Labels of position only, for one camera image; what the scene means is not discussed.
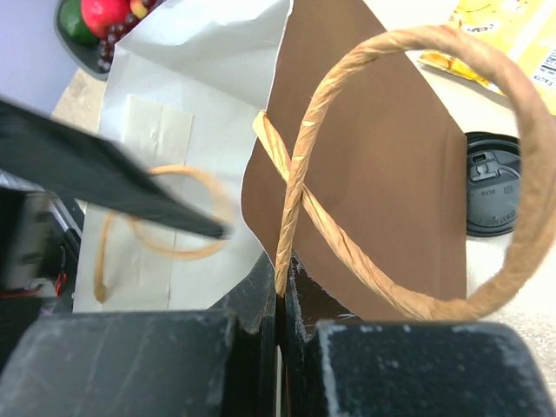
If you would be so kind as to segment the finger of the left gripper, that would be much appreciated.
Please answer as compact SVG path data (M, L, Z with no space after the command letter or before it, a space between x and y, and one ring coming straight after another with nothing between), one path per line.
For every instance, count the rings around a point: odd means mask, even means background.
M227 225L172 198L119 145L1 103L1 169L59 196L224 239Z

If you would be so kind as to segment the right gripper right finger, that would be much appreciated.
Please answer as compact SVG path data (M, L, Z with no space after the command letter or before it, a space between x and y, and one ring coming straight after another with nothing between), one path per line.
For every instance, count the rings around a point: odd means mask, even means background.
M364 321L293 258L281 349L287 416L552 416L526 344L493 322Z

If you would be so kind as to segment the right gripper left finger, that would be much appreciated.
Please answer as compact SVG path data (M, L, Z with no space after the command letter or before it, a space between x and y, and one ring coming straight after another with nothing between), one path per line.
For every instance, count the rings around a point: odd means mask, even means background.
M204 311L53 314L1 374L4 416L272 416L274 270Z

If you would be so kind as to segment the brown paper bag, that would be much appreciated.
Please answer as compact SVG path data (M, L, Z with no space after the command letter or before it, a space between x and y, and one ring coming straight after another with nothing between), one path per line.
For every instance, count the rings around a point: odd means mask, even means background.
M466 283L466 138L408 59L459 58L509 99L521 153L517 227L494 275ZM261 254L300 256L367 320L484 317L536 273L555 238L555 122L521 68L450 25L387 31L361 1L169 1L117 46L100 133L232 223L212 242L88 207L74 309L206 308Z

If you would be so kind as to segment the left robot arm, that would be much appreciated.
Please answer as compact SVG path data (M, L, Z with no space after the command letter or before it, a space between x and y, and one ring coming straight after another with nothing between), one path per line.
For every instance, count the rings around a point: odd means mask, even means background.
M67 197L221 243L228 226L171 197L117 142L1 102L1 171L33 185L1 188L1 362L42 303L27 289L50 231L50 200Z

